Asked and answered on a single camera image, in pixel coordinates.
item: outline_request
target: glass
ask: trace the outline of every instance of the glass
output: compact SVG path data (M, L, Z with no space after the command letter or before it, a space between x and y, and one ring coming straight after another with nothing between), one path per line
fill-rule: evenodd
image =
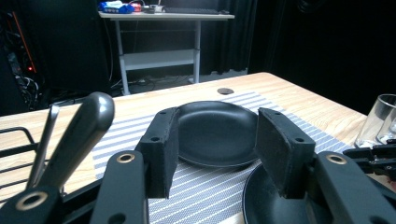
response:
M386 144L396 137L396 95L381 94L377 97L361 131L355 147L372 147Z

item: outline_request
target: black foam pad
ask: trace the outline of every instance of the black foam pad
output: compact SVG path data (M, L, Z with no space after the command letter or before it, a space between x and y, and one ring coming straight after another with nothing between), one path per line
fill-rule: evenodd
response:
M167 108L156 114L135 150L144 157L149 198L168 198L178 161L179 110Z
M281 197L304 197L304 165L314 158L314 140L282 113L260 108L255 150Z

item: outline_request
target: gray striped cloth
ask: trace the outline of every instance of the gray striped cloth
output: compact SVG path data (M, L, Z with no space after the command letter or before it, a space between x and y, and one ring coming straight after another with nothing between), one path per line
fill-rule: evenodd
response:
M241 105L258 113L259 107L286 115L313 140L316 152L342 152L350 146L294 116L257 92L234 93L219 101ZM155 114L114 120L103 139L92 150L97 178L102 178L108 159L123 150L132 150L143 136ZM245 169L203 168L179 161L169 199L149 199L150 223L219 223L242 211L242 192L255 161Z

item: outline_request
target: black dish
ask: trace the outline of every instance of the black dish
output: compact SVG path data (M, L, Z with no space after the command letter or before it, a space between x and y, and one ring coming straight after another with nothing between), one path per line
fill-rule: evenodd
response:
M305 200L281 198L261 164L247 178L242 209L247 224L309 223Z
M242 106L201 101L179 107L179 157L205 167L239 167L254 153L257 115Z

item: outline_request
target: black handle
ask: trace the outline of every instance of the black handle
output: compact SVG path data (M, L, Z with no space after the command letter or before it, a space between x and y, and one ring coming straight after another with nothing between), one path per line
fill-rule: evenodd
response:
M114 119L113 99L93 92L78 109L53 152L38 186L61 189L91 149L105 135Z
M32 170L30 171L29 179L26 184L26 188L32 188L36 182L40 179L44 171L44 162L47 154L47 147L50 142L50 136L52 134L53 126L58 118L59 106L52 105L49 109L49 115L47 116L46 125L41 135L40 143L35 151L35 160L33 162Z

